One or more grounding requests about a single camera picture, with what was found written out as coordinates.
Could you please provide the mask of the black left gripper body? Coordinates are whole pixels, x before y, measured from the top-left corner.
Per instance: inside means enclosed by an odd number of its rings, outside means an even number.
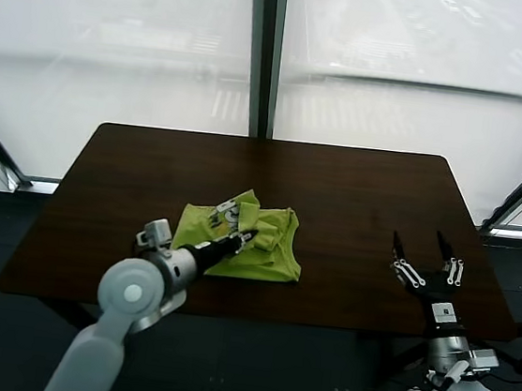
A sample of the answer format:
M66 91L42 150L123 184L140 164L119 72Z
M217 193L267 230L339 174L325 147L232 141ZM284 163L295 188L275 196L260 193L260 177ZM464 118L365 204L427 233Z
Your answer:
M192 255L198 273L202 275L206 270L218 265L224 259L234 256L237 252L238 239L234 237L223 237L198 244L192 249Z

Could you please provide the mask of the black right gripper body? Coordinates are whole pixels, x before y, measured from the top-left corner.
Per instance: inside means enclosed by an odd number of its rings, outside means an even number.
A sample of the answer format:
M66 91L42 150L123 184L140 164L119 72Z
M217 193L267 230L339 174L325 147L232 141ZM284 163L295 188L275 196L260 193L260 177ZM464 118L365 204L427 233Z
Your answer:
M453 302L456 286L448 284L448 274L444 271L429 271L420 274L422 283L406 282L406 290L419 300L425 324L436 326L457 323Z

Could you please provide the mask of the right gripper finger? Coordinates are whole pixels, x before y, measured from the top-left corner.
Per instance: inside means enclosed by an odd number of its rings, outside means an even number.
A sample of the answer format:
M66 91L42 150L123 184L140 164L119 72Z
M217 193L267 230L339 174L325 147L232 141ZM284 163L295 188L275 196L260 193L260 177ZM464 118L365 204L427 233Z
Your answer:
M395 271L398 280L405 287L423 288L425 286L425 279L423 279L406 260L405 250L403 249L403 244L400 240L398 231L394 231L392 248L393 260L391 266Z
M442 234L441 231L436 231L437 241L439 243L440 254L443 261L442 270L446 274L447 285L460 286L462 276L464 274L464 261L455 256L453 246Z

